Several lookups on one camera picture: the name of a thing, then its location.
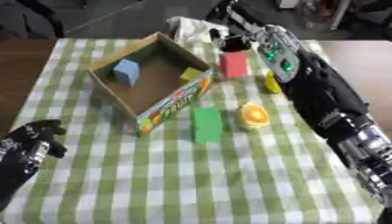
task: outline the green cube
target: green cube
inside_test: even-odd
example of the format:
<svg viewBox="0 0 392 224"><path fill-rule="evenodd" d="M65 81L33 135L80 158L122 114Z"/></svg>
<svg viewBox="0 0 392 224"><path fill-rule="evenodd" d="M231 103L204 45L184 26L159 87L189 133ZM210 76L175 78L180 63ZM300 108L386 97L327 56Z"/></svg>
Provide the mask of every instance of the green cube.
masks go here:
<svg viewBox="0 0 392 224"><path fill-rule="evenodd" d="M218 108L195 108L193 110L193 134L196 142L219 142L221 133L221 111Z"/></svg>

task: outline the wooden table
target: wooden table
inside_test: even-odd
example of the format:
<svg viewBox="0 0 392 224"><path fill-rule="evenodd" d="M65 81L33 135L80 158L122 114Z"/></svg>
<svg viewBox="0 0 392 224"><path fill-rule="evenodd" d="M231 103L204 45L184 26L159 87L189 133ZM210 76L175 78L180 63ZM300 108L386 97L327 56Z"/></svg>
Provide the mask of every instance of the wooden table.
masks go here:
<svg viewBox="0 0 392 224"><path fill-rule="evenodd" d="M10 129L56 40L0 42L0 137Z"/></svg>
<svg viewBox="0 0 392 224"><path fill-rule="evenodd" d="M11 127L55 40L0 43L0 136ZM383 41L321 41L332 64L370 103L375 120L392 138L392 44Z"/></svg>

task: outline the black robotic glove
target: black robotic glove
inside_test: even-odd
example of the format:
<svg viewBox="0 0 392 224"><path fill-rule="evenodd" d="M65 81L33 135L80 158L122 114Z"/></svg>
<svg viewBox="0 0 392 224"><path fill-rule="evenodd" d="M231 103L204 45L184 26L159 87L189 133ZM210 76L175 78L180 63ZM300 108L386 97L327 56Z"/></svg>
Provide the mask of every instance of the black robotic glove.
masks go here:
<svg viewBox="0 0 392 224"><path fill-rule="evenodd" d="M23 154L30 152L35 143L40 140L49 143L49 155L63 158L67 149L55 141L54 136L64 134L66 130L61 127L61 120L29 122L0 140L0 147L5 150L21 151Z"/></svg>
<svg viewBox="0 0 392 224"><path fill-rule="evenodd" d="M27 123L0 140L0 211L38 171L46 154L64 157L67 149L55 141L54 136L65 133L60 120L43 120Z"/></svg>

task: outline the yellow block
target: yellow block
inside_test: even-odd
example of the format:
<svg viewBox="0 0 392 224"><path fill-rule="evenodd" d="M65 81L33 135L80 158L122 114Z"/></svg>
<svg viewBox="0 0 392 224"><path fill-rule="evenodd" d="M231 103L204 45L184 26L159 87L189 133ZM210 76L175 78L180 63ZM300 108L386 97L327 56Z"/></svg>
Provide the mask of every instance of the yellow block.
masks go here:
<svg viewBox="0 0 392 224"><path fill-rule="evenodd" d="M192 67L188 67L182 74L181 74L181 79L185 81L191 81L194 78L198 77L199 75L203 74L203 72L194 69Z"/></svg>

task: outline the printed label on box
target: printed label on box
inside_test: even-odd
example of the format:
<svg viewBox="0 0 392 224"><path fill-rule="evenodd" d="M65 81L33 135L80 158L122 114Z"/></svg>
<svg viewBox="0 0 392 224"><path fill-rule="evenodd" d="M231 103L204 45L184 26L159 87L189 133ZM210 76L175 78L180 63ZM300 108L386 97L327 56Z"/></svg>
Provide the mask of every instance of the printed label on box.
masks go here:
<svg viewBox="0 0 392 224"><path fill-rule="evenodd" d="M160 123L169 119L185 105L200 98L208 91L212 82L213 71L204 72L198 79L188 82L173 94L164 98L152 108L137 117L139 132L150 133Z"/></svg>

